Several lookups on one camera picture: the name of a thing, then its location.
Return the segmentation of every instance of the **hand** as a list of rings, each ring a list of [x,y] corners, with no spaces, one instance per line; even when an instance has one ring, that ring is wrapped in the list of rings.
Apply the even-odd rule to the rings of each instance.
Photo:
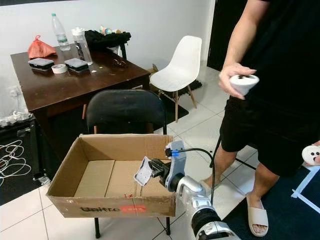
[[[320,146],[320,140],[315,142],[313,145]],[[314,161],[320,164],[320,156],[317,156]]]
[[[227,94],[231,96],[245,100],[245,97],[241,95],[238,91],[236,91],[230,84],[230,78],[234,75],[250,75],[254,74],[257,70],[250,69],[249,67],[242,66],[240,63],[233,63],[231,65],[224,66],[221,70],[219,77],[219,86],[225,91]]]

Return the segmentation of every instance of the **black bag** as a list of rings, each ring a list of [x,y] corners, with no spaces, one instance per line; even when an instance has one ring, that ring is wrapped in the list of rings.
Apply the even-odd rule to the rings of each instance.
[[[90,51],[105,51],[106,48],[120,46],[122,57],[127,59],[125,44],[131,38],[130,32],[103,35],[98,31],[89,30],[85,31],[84,36]]]

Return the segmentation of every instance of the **black t-shirt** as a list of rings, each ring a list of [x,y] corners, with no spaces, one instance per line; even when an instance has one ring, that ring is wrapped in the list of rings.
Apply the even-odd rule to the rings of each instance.
[[[320,120],[320,0],[270,0],[242,65],[260,82],[246,98]]]

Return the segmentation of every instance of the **cardboard box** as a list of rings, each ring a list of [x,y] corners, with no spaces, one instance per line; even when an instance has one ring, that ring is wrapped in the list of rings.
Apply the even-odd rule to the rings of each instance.
[[[172,136],[81,135],[72,144],[47,192],[66,218],[175,216],[176,195],[150,179],[134,180],[144,156],[168,161]]]

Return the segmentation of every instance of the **red plastic bag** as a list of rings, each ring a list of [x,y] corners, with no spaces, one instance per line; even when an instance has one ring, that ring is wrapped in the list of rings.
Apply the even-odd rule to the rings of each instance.
[[[40,41],[41,36],[35,36],[35,40],[31,43],[28,54],[30,59],[45,58],[51,54],[56,54],[56,49],[43,41]]]

